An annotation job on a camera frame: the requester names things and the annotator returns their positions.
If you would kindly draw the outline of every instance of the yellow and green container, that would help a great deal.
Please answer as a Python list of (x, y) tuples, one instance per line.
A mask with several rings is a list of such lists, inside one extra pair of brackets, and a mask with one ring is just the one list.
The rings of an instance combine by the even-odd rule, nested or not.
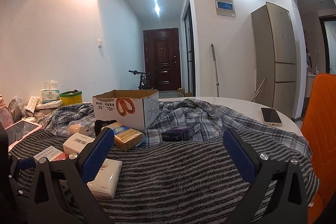
[(74, 93), (74, 90), (63, 92), (60, 95), (60, 99), (63, 101), (62, 106), (81, 104), (83, 103), (82, 92), (78, 91)]

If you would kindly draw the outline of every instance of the mop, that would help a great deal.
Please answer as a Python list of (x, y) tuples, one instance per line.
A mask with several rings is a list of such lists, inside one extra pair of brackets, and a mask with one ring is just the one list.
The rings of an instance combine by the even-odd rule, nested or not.
[(217, 97), (219, 97), (219, 83), (218, 83), (218, 74), (217, 74), (216, 56), (215, 56), (215, 48), (213, 47), (213, 44), (211, 44), (211, 49), (212, 49), (213, 63), (214, 63), (214, 65), (215, 65), (216, 86), (217, 86)]

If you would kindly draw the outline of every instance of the open white cardboard box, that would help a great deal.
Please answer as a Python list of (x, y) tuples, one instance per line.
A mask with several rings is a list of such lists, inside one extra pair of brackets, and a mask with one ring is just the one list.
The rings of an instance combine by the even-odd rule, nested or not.
[(117, 120), (126, 126), (145, 130), (159, 115), (157, 90), (113, 90), (92, 97), (97, 120)]

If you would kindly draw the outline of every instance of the green rim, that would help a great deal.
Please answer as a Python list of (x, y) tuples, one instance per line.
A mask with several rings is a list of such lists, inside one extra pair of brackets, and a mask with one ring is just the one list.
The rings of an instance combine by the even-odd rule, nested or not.
[(60, 97), (74, 97), (74, 96), (77, 96), (77, 95), (81, 95), (81, 94), (82, 94), (81, 91), (79, 91), (79, 92), (77, 92), (77, 93), (74, 93), (74, 94), (69, 94), (69, 93), (73, 93), (73, 91), (63, 92), (63, 93), (61, 93), (59, 96), (60, 96)]

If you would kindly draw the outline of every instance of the metal screw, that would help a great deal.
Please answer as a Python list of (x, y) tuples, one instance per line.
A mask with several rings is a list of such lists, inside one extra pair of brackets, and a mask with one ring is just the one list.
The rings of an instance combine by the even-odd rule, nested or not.
[(268, 155), (266, 153), (261, 153), (259, 156), (262, 160), (268, 160)]
[(291, 163), (293, 163), (294, 165), (297, 165), (299, 162), (297, 159), (291, 159)]
[(43, 157), (43, 158), (40, 158), (39, 159), (39, 163), (43, 164), (47, 161), (47, 158), (46, 157)]
[(76, 159), (78, 157), (78, 154), (77, 153), (71, 153), (70, 155), (69, 155), (69, 159), (71, 159), (71, 160), (74, 160), (74, 159)]

